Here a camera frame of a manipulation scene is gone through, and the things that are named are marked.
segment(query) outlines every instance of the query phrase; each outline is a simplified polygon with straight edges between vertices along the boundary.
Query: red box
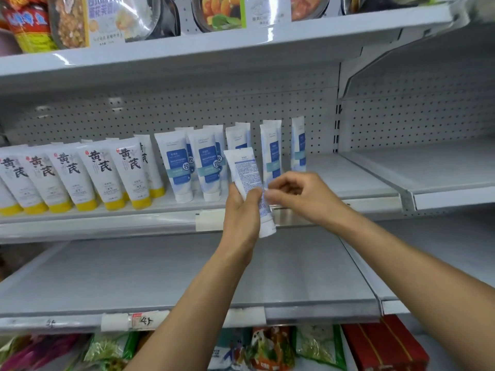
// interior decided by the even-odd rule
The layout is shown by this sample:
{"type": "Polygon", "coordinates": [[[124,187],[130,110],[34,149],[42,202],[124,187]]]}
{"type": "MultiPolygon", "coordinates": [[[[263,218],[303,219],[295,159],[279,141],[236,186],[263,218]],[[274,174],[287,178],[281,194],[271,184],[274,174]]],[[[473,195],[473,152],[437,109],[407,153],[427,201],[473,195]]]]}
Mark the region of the red box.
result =
{"type": "Polygon", "coordinates": [[[396,315],[342,328],[359,371],[426,371],[430,357],[396,315]]]}

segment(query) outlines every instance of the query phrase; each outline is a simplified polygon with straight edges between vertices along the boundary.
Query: left hand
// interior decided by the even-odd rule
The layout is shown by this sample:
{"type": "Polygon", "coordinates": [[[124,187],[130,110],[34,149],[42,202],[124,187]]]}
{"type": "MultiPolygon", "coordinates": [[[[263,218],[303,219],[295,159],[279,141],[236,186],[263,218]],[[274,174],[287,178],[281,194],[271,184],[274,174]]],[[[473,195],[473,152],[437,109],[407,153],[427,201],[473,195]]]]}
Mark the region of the left hand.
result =
{"type": "Polygon", "coordinates": [[[225,204],[223,236],[219,249],[241,252],[251,261],[252,250],[259,236],[259,201],[263,190],[256,187],[241,197],[234,183],[229,186],[229,197],[225,204]]]}

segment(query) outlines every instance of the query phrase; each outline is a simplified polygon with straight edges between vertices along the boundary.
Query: skin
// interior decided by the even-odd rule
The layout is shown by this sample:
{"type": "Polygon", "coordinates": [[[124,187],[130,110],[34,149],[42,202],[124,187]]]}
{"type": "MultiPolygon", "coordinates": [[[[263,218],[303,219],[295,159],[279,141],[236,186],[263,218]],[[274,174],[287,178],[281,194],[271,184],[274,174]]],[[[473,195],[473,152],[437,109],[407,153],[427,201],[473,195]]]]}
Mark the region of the skin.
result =
{"type": "MultiPolygon", "coordinates": [[[[229,189],[219,247],[126,371],[206,369],[259,232],[261,189],[229,189]]],[[[495,289],[406,244],[344,204],[314,173],[287,172],[265,199],[349,243],[461,365],[495,365],[495,289]]]]}

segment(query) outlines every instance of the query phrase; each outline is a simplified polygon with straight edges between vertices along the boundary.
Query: hand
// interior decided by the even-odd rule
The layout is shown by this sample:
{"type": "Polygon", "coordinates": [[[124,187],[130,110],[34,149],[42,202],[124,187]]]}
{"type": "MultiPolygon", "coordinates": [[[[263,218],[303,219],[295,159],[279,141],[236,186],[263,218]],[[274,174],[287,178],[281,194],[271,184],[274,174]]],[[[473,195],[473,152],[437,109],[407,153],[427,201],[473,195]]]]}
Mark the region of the hand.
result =
{"type": "Polygon", "coordinates": [[[269,183],[265,199],[270,204],[290,208],[313,224],[334,233],[339,222],[353,212],[316,173],[282,174],[269,183]]]}
{"type": "Polygon", "coordinates": [[[252,250],[259,236],[259,201],[263,190],[254,188],[241,197],[234,183],[229,186],[229,196],[225,204],[223,235],[219,249],[241,252],[251,261],[252,250]]]}

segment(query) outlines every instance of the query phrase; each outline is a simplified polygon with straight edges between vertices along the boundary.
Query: yellow tube cap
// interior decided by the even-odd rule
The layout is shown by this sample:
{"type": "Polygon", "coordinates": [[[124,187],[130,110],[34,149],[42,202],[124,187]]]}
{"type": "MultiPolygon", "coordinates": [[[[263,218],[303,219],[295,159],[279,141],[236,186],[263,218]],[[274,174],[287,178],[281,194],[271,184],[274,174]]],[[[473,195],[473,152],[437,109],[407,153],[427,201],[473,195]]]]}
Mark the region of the yellow tube cap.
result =
{"type": "Polygon", "coordinates": [[[159,198],[165,195],[165,187],[160,187],[159,189],[150,189],[151,198],[159,198]]]}
{"type": "Polygon", "coordinates": [[[139,199],[139,200],[131,200],[132,206],[135,210],[142,210],[143,208],[149,207],[152,205],[152,199],[150,197],[139,199]]]}
{"type": "Polygon", "coordinates": [[[45,211],[48,211],[48,206],[44,202],[24,208],[24,212],[27,213],[28,215],[37,215],[45,211]]]}
{"type": "Polygon", "coordinates": [[[108,209],[108,211],[116,211],[124,207],[125,207],[124,199],[114,200],[113,202],[105,202],[105,208],[108,209]]]}
{"type": "Polygon", "coordinates": [[[22,212],[22,207],[19,204],[15,204],[10,207],[0,208],[0,214],[3,216],[12,216],[22,212]]]}
{"type": "Polygon", "coordinates": [[[54,214],[67,212],[71,208],[72,208],[71,202],[65,202],[65,203],[55,204],[53,206],[48,206],[48,209],[50,210],[50,212],[52,212],[54,214]]]}
{"type": "Polygon", "coordinates": [[[93,211],[98,207],[98,203],[93,199],[88,202],[76,204],[76,207],[79,211],[93,211]]]}

